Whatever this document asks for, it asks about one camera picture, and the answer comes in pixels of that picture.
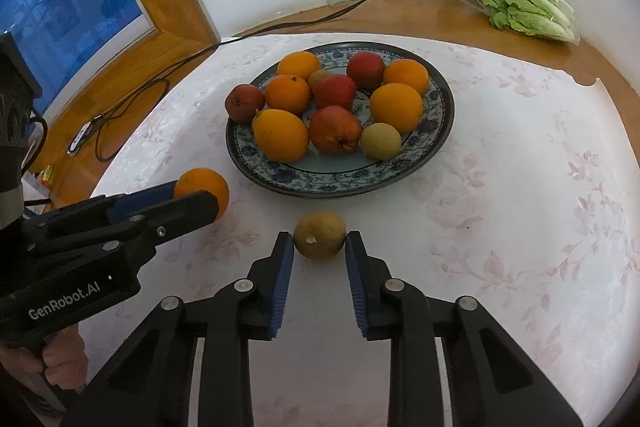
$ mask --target table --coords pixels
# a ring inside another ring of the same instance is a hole
[[[226,153],[223,100],[284,55],[328,42],[386,42],[429,60],[456,103],[450,137],[390,187],[309,201],[252,184]],[[159,248],[141,292],[81,324],[94,375],[166,295],[212,296],[267,256],[276,230],[338,212],[370,255],[427,295],[476,296],[586,427],[615,405],[640,359],[640,170],[601,82],[445,42],[398,36],[265,36],[220,48],[156,107],[94,194],[207,166],[231,189],[225,216]],[[250,346],[257,427],[386,425],[388,344],[356,327],[339,255],[294,262],[284,325]]]

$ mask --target human hand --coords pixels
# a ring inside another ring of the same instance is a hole
[[[42,360],[44,364],[27,349],[0,347],[0,363],[11,374],[41,373],[44,369],[51,385],[74,389],[84,384],[88,360],[78,326],[58,332],[42,350]]]

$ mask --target blue window pane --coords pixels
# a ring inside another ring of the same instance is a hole
[[[142,15],[135,0],[0,0],[0,32],[9,30],[43,95],[44,112],[84,63]]]

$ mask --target yellow-green fruit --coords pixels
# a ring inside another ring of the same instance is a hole
[[[338,214],[320,210],[304,216],[293,231],[298,251],[313,261],[334,257],[344,245],[347,227]]]
[[[374,160],[390,160],[402,149],[400,133],[388,123],[369,125],[360,137],[360,147]]]
[[[309,84],[309,87],[314,87],[314,84],[316,82],[319,82],[323,78],[331,76],[332,74],[333,73],[331,71],[327,71],[327,70],[314,71],[313,73],[311,73],[311,76],[309,76],[309,79],[306,82],[307,84]]]

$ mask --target plate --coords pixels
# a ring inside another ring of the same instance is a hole
[[[332,73],[346,73],[349,59],[360,51],[377,53],[385,65],[398,58],[412,58],[429,71],[430,88],[422,97],[424,113],[420,125],[411,133],[402,135],[402,152],[392,160],[376,161],[356,152],[340,157],[322,156],[313,144],[302,160],[283,164],[265,156],[254,140],[251,126],[226,124],[226,148],[236,167],[251,181],[264,188],[299,198],[330,199],[364,194],[401,180],[427,163],[442,147],[453,124],[453,95],[440,72],[418,55],[402,48],[378,42],[336,42],[317,46],[307,51],[315,54],[322,68]],[[253,82],[264,91],[277,73],[277,64],[261,73]],[[363,127],[373,123],[369,114],[372,91],[359,89],[353,102],[353,114]],[[316,111],[311,108],[303,115],[308,125]]]

